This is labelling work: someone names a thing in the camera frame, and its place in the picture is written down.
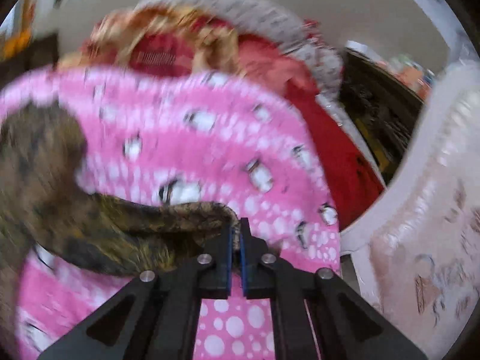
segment pink fabric with white dots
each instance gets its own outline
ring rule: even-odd
[[[319,210],[334,202],[305,122],[285,99],[219,73],[153,79],[111,67],[42,70],[0,95],[0,114],[57,97],[88,141],[77,178],[86,191],[159,205],[159,189],[180,180],[172,198],[225,203],[249,218],[253,235],[281,242],[297,268],[338,271],[338,226]],[[36,359],[127,282],[32,251],[17,308],[22,360]],[[203,301],[195,360],[274,358],[268,300],[243,299],[233,277],[228,300]]]

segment beige wall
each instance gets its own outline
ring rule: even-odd
[[[93,25],[116,8],[139,0],[65,0],[37,25],[40,32],[61,29],[62,52],[76,49]],[[413,0],[273,0],[303,17],[322,22],[331,44],[342,47],[347,40],[368,45],[390,58],[411,54],[425,68],[439,71],[448,47],[438,30]]]

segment white polka dot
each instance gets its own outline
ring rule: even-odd
[[[243,321],[239,317],[228,318],[225,323],[225,328],[233,338],[240,337],[245,330]]]
[[[258,225],[258,231],[260,238],[269,239],[270,238],[270,225],[267,222],[260,222]]]
[[[275,228],[275,232],[278,235],[284,234],[287,229],[287,224],[285,222],[285,219],[283,218],[275,219],[275,221],[273,222],[273,227]]]
[[[140,168],[138,166],[135,167],[135,169],[133,170],[133,179],[134,180],[139,180],[141,174],[142,174],[142,171],[140,170]]]
[[[267,334],[267,338],[265,339],[265,342],[266,342],[266,345],[267,345],[267,349],[270,352],[273,352],[274,349],[275,349],[275,344],[274,344],[274,341],[273,341],[273,332],[270,332],[270,333]]]
[[[155,181],[157,181],[157,183],[162,184],[168,180],[169,173],[166,170],[156,170],[153,173],[153,178],[155,179]]]
[[[222,140],[229,140],[233,135],[233,130],[231,128],[225,127],[220,130],[220,137]]]
[[[120,199],[126,199],[127,193],[124,187],[115,187],[115,196]]]
[[[292,211],[292,218],[296,221],[302,220],[303,219],[303,212],[300,211],[299,209],[293,210]]]
[[[310,245],[310,247],[308,248],[308,256],[309,256],[311,259],[314,259],[314,258],[315,258],[315,255],[316,255],[315,246],[314,246],[314,245]]]
[[[217,186],[215,184],[211,184],[209,187],[208,187],[208,193],[210,195],[213,195],[215,194],[215,192],[217,192]]]
[[[262,345],[260,345],[258,341],[254,341],[253,344],[251,344],[251,348],[254,352],[260,352]]]
[[[200,316],[205,317],[208,314],[208,307],[205,303],[200,306]]]
[[[105,85],[97,85],[95,86],[93,91],[93,99],[101,100],[104,94],[105,94]]]
[[[126,163],[120,164],[121,175],[124,179],[128,179],[128,166]]]
[[[255,198],[250,196],[245,201],[245,210],[247,214],[255,215],[258,212],[258,206]]]
[[[248,310],[248,322],[255,328],[262,327],[265,322],[265,315],[259,306],[251,306]]]
[[[248,126],[248,132],[251,134],[257,134],[260,131],[260,124],[259,123],[250,123]]]
[[[218,312],[226,312],[229,310],[229,303],[224,299],[217,299],[213,303],[213,307],[215,307],[215,310]]]
[[[236,201],[232,200],[227,206],[234,210],[235,214],[240,215],[240,205]]]
[[[317,246],[321,247],[322,245],[326,245],[328,243],[328,234],[326,231],[322,231],[320,233],[320,237],[318,237]]]
[[[334,260],[335,258],[337,258],[337,250],[334,247],[331,247],[328,250],[328,255],[330,256],[331,260]]]
[[[215,320],[213,321],[213,326],[215,327],[216,330],[222,330],[223,321],[220,318],[215,318]]]
[[[232,344],[232,351],[237,356],[243,355],[243,352],[245,352],[245,347],[243,345],[243,342],[238,340],[234,341]]]
[[[245,134],[243,132],[239,132],[237,134],[237,138],[235,138],[235,142],[242,143],[245,140]]]
[[[99,172],[97,174],[97,182],[99,187],[106,188],[107,178],[105,174]]]
[[[265,137],[260,137],[260,139],[257,142],[257,148],[259,150],[265,150],[265,149],[268,149],[269,146],[270,146],[269,140]]]
[[[109,176],[112,180],[116,180],[120,176],[120,170],[116,163],[111,163],[109,165]]]
[[[206,338],[203,347],[212,357],[222,356],[223,352],[225,351],[225,344],[223,343],[223,340],[217,335],[209,335]]]
[[[134,203],[140,202],[140,187],[138,185],[134,185],[130,189],[130,201]]]
[[[153,190],[152,192],[152,204],[154,206],[160,205],[160,195],[158,194],[158,190]]]
[[[220,193],[222,195],[229,195],[230,193],[232,193],[232,190],[233,188],[228,184],[224,184],[220,187]]]

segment metal screw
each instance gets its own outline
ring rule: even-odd
[[[275,261],[277,261],[277,257],[273,256],[273,254],[266,253],[262,256],[262,262],[264,264],[273,264]]]
[[[335,275],[330,268],[320,268],[317,273],[323,280],[330,280]]]
[[[197,257],[197,261],[199,264],[205,266],[212,262],[212,256],[210,256],[210,254],[201,254]]]
[[[143,281],[144,283],[149,283],[150,281],[153,281],[153,279],[155,279],[154,271],[143,271],[140,274],[140,280]]]

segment orange object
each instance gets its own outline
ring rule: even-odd
[[[236,30],[191,7],[112,12],[95,26],[80,53],[63,57],[58,68],[110,64],[157,77],[204,70],[239,73]]]
[[[409,88],[415,90],[415,86],[423,77],[423,72],[414,68],[413,66],[406,66],[403,71],[398,75],[398,80]]]
[[[421,81],[420,89],[418,90],[417,95],[419,98],[421,98],[423,101],[427,99],[427,97],[430,95],[431,92],[431,87],[428,85],[425,81]]]
[[[19,52],[25,50],[28,47],[28,44],[30,44],[31,39],[32,31],[29,28],[20,32],[18,35],[11,37],[5,42],[3,47],[3,57],[5,59],[10,59]]]

